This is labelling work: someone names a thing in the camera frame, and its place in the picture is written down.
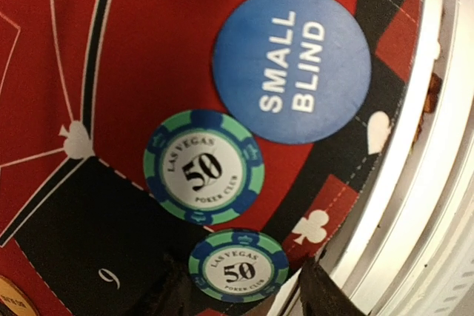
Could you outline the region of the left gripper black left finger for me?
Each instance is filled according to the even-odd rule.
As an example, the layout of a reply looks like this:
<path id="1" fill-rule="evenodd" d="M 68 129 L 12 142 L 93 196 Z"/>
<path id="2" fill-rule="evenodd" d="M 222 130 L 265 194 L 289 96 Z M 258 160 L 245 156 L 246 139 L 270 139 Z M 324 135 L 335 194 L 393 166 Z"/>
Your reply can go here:
<path id="1" fill-rule="evenodd" d="M 158 291 L 152 289 L 145 298 L 142 315 L 189 315 L 192 283 L 184 264 L 165 255 L 167 274 Z"/>

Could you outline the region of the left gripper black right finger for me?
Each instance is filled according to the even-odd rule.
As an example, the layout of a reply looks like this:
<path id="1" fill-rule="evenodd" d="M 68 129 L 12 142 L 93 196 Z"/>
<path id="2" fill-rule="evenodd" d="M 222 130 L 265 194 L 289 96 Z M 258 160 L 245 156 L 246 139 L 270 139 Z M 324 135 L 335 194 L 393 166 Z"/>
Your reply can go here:
<path id="1" fill-rule="evenodd" d="M 316 260 L 306 260 L 298 277 L 303 315 L 350 316 L 356 307 Z"/>

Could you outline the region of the green blue 50 chip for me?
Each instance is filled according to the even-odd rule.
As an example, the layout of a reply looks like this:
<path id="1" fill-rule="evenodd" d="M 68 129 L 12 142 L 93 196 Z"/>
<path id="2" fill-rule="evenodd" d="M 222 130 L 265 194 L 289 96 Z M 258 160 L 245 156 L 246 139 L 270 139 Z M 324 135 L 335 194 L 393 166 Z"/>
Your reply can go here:
<path id="1" fill-rule="evenodd" d="M 256 140 L 237 120 L 213 110 L 186 110 L 151 135 L 143 172 L 167 212 L 209 226 L 234 220 L 254 204 L 265 167 Z"/>
<path id="2" fill-rule="evenodd" d="M 287 280 L 290 263 L 269 235 L 227 229 L 196 244 L 188 270 L 206 295 L 228 303 L 250 303 L 278 291 Z"/>

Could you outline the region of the orange big blind button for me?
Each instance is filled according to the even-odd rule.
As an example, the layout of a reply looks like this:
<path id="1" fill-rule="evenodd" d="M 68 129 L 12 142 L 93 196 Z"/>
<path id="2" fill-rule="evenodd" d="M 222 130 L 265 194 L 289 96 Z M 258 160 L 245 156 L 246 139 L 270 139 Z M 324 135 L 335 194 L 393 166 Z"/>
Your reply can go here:
<path id="1" fill-rule="evenodd" d="M 1 276 L 1 302 L 16 315 L 38 315 L 38 311 L 29 297 L 4 276 Z"/>

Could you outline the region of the blue small blind button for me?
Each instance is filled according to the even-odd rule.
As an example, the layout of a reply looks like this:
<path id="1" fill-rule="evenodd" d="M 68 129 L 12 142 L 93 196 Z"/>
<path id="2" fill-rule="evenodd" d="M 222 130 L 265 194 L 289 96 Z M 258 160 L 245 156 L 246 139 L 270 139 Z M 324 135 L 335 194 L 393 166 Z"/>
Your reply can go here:
<path id="1" fill-rule="evenodd" d="M 246 0 L 213 50 L 221 101 L 255 135 L 280 144 L 329 137 L 361 108 L 370 48 L 336 0 Z"/>

